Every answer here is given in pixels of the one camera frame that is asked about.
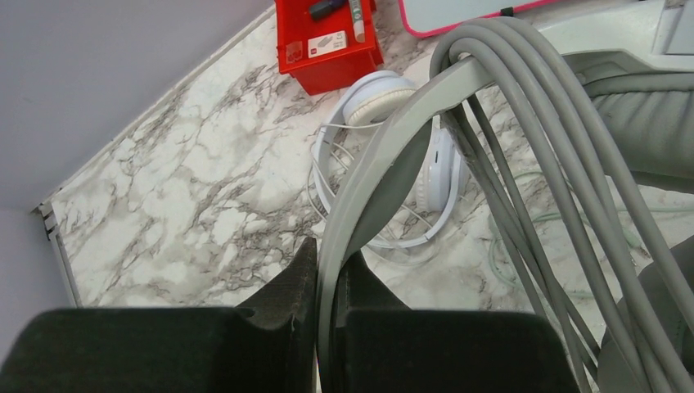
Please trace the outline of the grey headphones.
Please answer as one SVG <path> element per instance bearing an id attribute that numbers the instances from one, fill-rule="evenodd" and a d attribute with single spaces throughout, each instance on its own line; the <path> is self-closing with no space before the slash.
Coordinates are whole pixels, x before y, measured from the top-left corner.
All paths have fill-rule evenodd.
<path id="1" fill-rule="evenodd" d="M 595 343 L 549 264 L 476 94 L 497 86 L 557 205 L 606 334 Z M 439 41 L 430 79 L 340 185 L 318 259 L 317 352 L 331 388 L 341 270 L 394 216 L 438 118 L 481 186 L 534 308 L 578 391 L 693 389 L 693 241 L 668 246 L 640 186 L 693 190 L 693 4 L 641 1 L 537 28 L 477 19 Z"/>

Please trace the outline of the white headphones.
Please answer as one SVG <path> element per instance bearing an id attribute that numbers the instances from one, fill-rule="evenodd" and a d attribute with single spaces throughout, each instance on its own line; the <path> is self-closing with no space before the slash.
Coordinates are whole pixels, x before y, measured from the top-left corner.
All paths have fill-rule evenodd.
<path id="1" fill-rule="evenodd" d="M 340 98 L 324 120 L 313 146 L 313 182 L 326 211 L 335 193 L 327 172 L 334 138 L 341 129 L 377 129 L 417 90 L 414 82 L 390 70 L 379 70 L 358 79 Z M 408 249 L 431 241 L 443 228 L 469 178 L 469 170 L 448 131 L 434 127 L 426 158 L 412 187 L 417 208 L 440 216 L 422 236 L 390 240 L 378 235 L 369 243 L 384 249 Z"/>

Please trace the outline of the pink framed whiteboard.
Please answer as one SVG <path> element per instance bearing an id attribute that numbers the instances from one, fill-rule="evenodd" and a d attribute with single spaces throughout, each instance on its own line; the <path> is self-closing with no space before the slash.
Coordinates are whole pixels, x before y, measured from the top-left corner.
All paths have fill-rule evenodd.
<path id="1" fill-rule="evenodd" d="M 400 0 L 404 28 L 414 37 L 446 33 L 462 22 L 476 18 L 514 16 L 553 1 L 514 0 Z"/>

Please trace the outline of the red plastic bin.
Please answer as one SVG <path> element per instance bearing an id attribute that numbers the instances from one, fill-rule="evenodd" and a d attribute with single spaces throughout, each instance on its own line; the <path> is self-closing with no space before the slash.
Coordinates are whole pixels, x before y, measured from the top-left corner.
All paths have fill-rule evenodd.
<path id="1" fill-rule="evenodd" d="M 277 61 L 282 75 L 294 78 L 309 95 L 347 88 L 384 64 L 373 13 L 362 1 L 364 40 L 354 36 L 349 5 L 313 20 L 314 1 L 276 1 Z"/>

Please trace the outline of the white green marker in bin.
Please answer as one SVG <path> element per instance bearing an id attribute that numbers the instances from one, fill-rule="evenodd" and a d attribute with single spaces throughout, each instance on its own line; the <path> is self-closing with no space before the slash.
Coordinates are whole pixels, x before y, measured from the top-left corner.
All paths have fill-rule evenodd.
<path id="1" fill-rule="evenodd" d="M 360 0 L 349 0 L 349 10 L 353 24 L 354 38 L 358 43 L 366 41 L 363 6 Z"/>

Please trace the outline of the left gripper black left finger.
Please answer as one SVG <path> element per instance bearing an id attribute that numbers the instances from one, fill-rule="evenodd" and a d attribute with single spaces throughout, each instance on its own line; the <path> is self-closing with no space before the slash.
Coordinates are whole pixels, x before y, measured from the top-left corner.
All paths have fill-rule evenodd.
<path id="1" fill-rule="evenodd" d="M 312 392 L 317 243 L 234 307 L 55 309 L 1 367 L 4 392 Z"/>

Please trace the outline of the dark marker in bin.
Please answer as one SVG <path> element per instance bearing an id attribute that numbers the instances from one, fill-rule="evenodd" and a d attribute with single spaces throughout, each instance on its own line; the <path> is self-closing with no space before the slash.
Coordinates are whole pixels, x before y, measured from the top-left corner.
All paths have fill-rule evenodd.
<path id="1" fill-rule="evenodd" d="M 319 0 L 309 7 L 309 15 L 312 20 L 319 21 L 344 6 L 346 0 Z"/>

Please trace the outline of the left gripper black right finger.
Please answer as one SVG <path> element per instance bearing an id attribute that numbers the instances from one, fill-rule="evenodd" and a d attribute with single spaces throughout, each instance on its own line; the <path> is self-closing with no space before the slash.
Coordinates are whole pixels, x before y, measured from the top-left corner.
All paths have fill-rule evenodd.
<path id="1" fill-rule="evenodd" d="M 408 308 L 353 254 L 333 306 L 334 392 L 576 392 L 535 314 Z"/>

